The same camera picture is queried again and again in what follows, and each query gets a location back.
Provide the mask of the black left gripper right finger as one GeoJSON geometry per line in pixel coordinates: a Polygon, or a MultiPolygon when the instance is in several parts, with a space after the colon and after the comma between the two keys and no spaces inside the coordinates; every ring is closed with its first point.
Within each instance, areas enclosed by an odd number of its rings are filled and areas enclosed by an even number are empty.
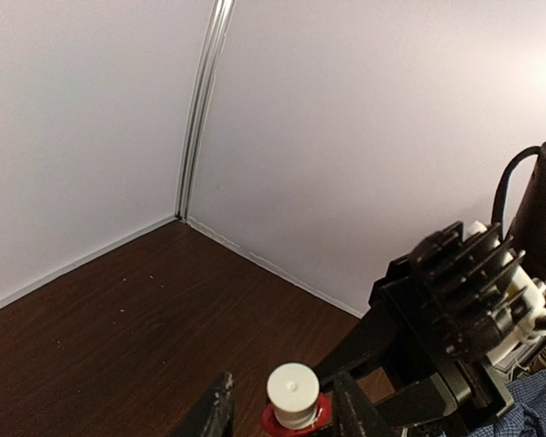
{"type": "Polygon", "coordinates": [[[347,372],[333,381],[332,435],[387,437],[391,428],[358,383],[347,372]]]}

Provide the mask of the red nail polish bottle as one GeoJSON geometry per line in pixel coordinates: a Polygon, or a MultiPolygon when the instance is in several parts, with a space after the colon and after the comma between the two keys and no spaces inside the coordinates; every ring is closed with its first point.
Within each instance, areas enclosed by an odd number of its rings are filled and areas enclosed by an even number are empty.
{"type": "Polygon", "coordinates": [[[270,402],[261,414],[261,428],[268,436],[306,436],[320,431],[331,421],[331,402],[321,393],[302,412],[286,412],[270,402]]]}

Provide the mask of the blue checked shirt forearm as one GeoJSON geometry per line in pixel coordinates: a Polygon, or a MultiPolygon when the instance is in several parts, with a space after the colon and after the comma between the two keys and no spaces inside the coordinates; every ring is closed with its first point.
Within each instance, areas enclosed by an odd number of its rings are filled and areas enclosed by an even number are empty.
{"type": "Polygon", "coordinates": [[[514,403],[498,422],[470,436],[546,436],[546,370],[508,384],[514,403]]]}

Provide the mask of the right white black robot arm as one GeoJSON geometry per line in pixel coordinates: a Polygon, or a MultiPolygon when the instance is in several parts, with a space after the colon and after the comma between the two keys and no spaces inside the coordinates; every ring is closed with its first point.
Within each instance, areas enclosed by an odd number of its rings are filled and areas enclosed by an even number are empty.
{"type": "Polygon", "coordinates": [[[314,371],[323,436],[426,426],[466,436],[507,415],[496,364],[546,336],[546,142],[505,168],[490,224],[455,222],[393,260],[369,311],[314,371]]]}

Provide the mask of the white nail polish cap brush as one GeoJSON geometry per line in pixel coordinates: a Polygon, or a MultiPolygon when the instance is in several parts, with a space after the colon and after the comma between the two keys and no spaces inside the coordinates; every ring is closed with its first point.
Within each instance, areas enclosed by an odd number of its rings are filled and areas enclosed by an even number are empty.
{"type": "Polygon", "coordinates": [[[273,370],[266,385],[267,396],[286,412],[302,412],[319,396],[319,379],[314,371],[299,362],[289,362],[273,370]]]}

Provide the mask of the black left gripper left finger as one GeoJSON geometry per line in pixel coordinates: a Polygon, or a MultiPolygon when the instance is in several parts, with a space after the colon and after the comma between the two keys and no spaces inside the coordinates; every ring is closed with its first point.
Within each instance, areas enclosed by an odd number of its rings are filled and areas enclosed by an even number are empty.
{"type": "Polygon", "coordinates": [[[184,437],[233,436],[235,413],[234,380],[224,371],[211,382],[177,427],[184,437]]]}

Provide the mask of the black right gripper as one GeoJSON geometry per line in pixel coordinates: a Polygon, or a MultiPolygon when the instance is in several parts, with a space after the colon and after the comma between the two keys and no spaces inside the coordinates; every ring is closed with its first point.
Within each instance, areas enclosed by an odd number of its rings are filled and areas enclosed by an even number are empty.
{"type": "Polygon", "coordinates": [[[488,362],[447,352],[448,324],[411,274],[385,275],[369,302],[375,305],[316,365],[319,378],[363,378],[383,365],[396,393],[376,409],[391,428],[437,424],[465,436],[510,411],[513,397],[488,362]]]}

